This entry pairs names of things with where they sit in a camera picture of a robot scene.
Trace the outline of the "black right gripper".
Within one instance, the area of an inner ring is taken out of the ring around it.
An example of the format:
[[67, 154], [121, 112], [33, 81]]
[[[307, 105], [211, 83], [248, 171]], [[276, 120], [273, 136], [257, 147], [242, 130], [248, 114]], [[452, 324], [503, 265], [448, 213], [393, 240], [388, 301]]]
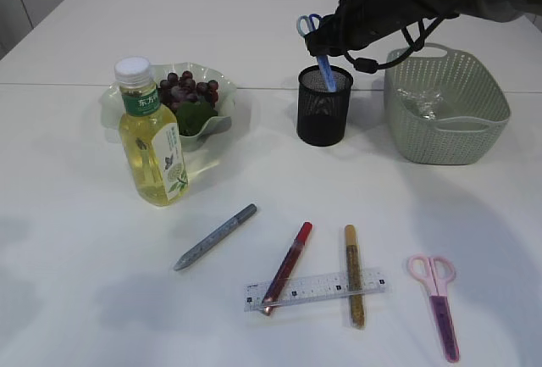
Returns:
[[338, 57], [362, 50], [421, 19], [446, 16], [452, 0], [340, 0], [333, 14], [309, 15], [304, 36], [311, 56]]

